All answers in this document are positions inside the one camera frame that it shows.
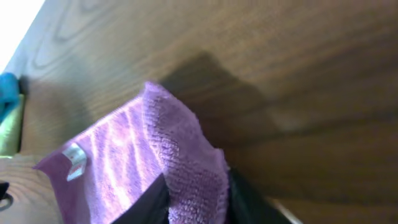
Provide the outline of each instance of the purple cloth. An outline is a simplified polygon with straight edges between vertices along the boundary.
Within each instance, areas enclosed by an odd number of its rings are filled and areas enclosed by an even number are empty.
[[[71,144],[86,153],[85,173],[67,182]],[[196,116],[161,86],[146,83],[34,169],[49,177],[66,224],[111,223],[163,173],[171,223],[223,223],[228,206],[223,153],[203,136]]]

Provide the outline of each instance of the tag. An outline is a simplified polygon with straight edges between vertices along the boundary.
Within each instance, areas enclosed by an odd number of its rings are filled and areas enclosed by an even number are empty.
[[[86,168],[87,157],[86,153],[75,143],[62,152],[71,162],[72,167],[70,168],[67,181],[78,178],[83,175]]]

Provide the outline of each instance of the towel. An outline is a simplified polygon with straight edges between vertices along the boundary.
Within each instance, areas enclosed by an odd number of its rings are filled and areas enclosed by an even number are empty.
[[[3,73],[0,75],[0,123],[18,104],[18,79],[12,73]]]
[[[170,223],[225,220],[223,152],[206,140],[196,116],[154,83],[34,169],[49,177],[66,224],[115,221],[160,174],[169,188]]]
[[[24,113],[24,98],[24,95],[19,95],[20,103],[0,124],[0,158],[10,158],[19,150],[22,117]]]

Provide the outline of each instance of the black ring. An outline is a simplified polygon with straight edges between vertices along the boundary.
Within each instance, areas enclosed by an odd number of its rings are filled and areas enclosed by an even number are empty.
[[[5,209],[7,209],[9,207],[11,207],[12,203],[14,202],[14,198],[11,195],[7,194],[7,193],[2,198],[2,200],[6,200],[7,204],[5,206],[3,206],[3,207],[0,207],[0,212],[4,211]]]

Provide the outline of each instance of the black object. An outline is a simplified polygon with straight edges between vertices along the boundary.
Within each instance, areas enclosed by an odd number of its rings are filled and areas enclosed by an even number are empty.
[[[229,224],[291,224],[276,208],[260,195],[236,170],[230,170]],[[139,200],[113,224],[164,224],[169,223],[169,190],[163,174],[144,192]]]
[[[5,206],[0,207],[0,212],[9,208],[14,201],[11,195],[7,194],[9,186],[10,186],[9,183],[0,180],[0,201],[5,200],[7,202]]]

